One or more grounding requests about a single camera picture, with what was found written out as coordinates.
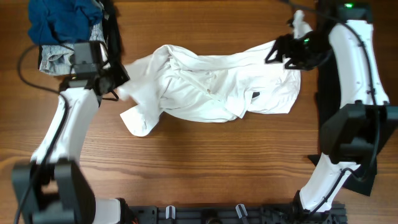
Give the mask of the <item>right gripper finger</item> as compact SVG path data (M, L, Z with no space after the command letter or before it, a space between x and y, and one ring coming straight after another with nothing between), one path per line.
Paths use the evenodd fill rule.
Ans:
M276 38L274 45L271 48L271 51L268 53L264 62L266 64L270 63L282 63L283 56L289 52L289 44L291 41L291 35L286 34Z
M284 68L287 70L306 70L306 63L299 58L290 58L284 63Z

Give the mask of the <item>white shirt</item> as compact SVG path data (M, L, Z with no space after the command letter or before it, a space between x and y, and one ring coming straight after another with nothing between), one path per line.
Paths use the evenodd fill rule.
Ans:
M136 105L120 117L132 135L144 137L162 113L201 123L224 123L247 112L287 114L299 95L301 73L266 64L273 45L232 55L197 55L163 45L125 66L130 79L118 94Z

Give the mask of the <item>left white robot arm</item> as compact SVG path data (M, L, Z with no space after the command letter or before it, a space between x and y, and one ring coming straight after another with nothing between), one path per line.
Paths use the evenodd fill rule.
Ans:
M126 201L95 197L79 167L86 133L104 95L114 93L127 74L103 42L76 43L73 51L47 134L30 162L12 170L18 200L14 223L134 223Z

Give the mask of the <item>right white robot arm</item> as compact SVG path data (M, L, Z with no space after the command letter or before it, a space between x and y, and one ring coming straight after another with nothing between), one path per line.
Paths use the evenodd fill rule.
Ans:
M318 1L317 26L308 7L292 4L292 33L276 39L265 63L288 70L318 70L320 157L295 195L292 218L324 220L347 181L368 185L376 157L397 127L397 107L383 89L373 49L373 15L366 2Z

